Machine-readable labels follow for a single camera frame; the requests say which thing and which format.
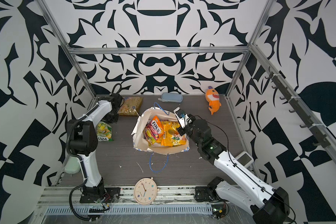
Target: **yellow snack bag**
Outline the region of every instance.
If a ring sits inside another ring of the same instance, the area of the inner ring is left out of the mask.
[[[103,121],[97,124],[97,139],[99,141],[113,141],[112,127]]]
[[[153,143],[156,142],[156,140],[152,136],[152,133],[150,132],[149,128],[144,128],[143,134],[144,134],[144,138],[148,141],[148,146],[151,146],[151,145],[153,145]]]
[[[179,133],[177,132],[177,128],[179,127],[177,126],[177,123],[178,122],[170,122],[170,121],[162,122],[164,131],[161,140],[162,146],[174,147],[184,145],[186,143],[185,136],[180,136]]]

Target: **snack bag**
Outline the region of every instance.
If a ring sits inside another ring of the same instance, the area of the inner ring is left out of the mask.
[[[113,141],[112,127],[109,124],[100,121],[97,125],[97,139],[99,141]]]
[[[141,96],[125,96],[124,103],[118,110],[119,115],[139,116],[139,108],[142,105],[143,97]]]
[[[163,127],[161,121],[157,116],[148,122],[147,126],[143,131],[144,138],[148,141],[148,145],[151,146],[153,143],[161,143],[161,137],[163,136]]]
[[[150,129],[152,136],[156,140],[163,136],[163,127],[157,116],[154,116],[154,118],[147,124],[146,127]]]
[[[149,128],[144,128],[143,134],[144,134],[144,139],[148,141],[148,146],[151,146],[153,145],[153,143],[156,142]]]
[[[184,145],[186,143],[186,137],[180,136],[177,132],[177,128],[180,127],[178,122],[164,121],[162,126],[164,130],[161,141],[162,146],[174,147]]]

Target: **hook rack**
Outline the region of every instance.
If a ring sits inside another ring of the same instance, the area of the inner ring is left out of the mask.
[[[314,146],[322,146],[326,148],[331,145],[331,143],[326,139],[327,135],[322,132],[322,128],[319,128],[320,123],[315,123],[312,121],[309,111],[306,109],[301,98],[296,93],[294,95],[292,88],[286,83],[285,79],[281,74],[270,73],[269,77],[276,86],[272,88],[278,88],[284,97],[280,97],[281,100],[288,99],[288,103],[291,105],[293,110],[289,110],[290,113],[297,113],[305,125],[300,125],[300,128],[309,128],[311,133],[314,135],[318,143],[314,143]]]

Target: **vent grille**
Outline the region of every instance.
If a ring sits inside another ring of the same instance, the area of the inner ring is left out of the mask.
[[[87,214],[92,206],[79,205],[75,210],[80,214]],[[188,205],[113,205],[104,215],[138,215],[138,214],[202,214],[211,215],[212,208],[209,204]],[[69,206],[49,206],[46,215],[72,215]]]

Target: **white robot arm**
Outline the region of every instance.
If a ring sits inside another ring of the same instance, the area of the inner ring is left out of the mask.
[[[67,154],[79,160],[84,180],[81,185],[72,189],[69,204],[74,215],[84,221],[91,221],[91,218],[82,217],[76,213],[72,206],[71,196],[74,190],[82,187],[83,195],[86,195],[90,201],[101,202],[104,199],[103,195],[106,192],[96,161],[98,145],[96,127],[101,120],[108,124],[117,122],[117,112],[122,100],[122,96],[119,94],[101,97],[87,114],[67,123]]]
[[[290,212],[288,194],[281,187],[274,189],[240,164],[220,142],[211,136],[207,121],[174,110],[181,128],[198,147],[201,157],[232,178],[244,191],[216,177],[208,187],[223,199],[232,202],[253,216],[256,224],[283,223]]]

